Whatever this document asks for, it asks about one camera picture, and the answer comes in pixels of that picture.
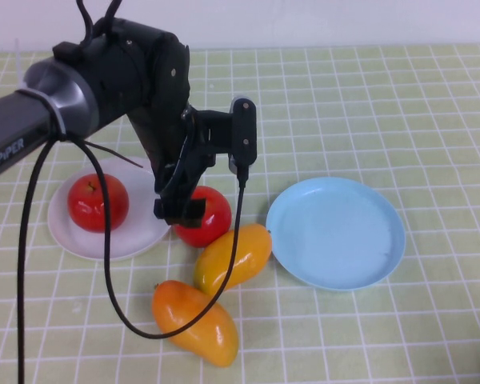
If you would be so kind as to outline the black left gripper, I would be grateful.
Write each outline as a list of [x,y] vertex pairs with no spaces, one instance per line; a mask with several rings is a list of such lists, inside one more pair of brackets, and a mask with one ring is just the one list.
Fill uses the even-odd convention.
[[216,163],[198,111],[186,105],[176,114],[144,106],[127,115],[155,176],[154,215],[169,226],[200,228],[206,200],[190,199],[205,170]]

